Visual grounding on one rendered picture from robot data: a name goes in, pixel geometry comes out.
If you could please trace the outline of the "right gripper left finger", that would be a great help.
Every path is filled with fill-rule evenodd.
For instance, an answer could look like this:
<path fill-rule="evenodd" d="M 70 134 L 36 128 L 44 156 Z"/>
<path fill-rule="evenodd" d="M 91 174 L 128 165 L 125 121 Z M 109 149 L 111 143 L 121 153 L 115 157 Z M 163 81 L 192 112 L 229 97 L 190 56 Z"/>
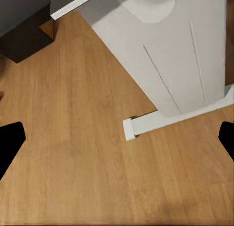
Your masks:
<path fill-rule="evenodd" d="M 0 181 L 25 141 L 21 122 L 0 127 Z"/>

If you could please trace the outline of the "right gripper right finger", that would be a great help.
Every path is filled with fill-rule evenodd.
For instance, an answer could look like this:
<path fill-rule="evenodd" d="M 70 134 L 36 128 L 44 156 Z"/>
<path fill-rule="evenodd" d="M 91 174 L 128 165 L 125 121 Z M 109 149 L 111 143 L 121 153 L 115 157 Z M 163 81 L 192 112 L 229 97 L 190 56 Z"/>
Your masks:
<path fill-rule="evenodd" d="M 218 138 L 234 161 L 234 123 L 222 122 Z"/>

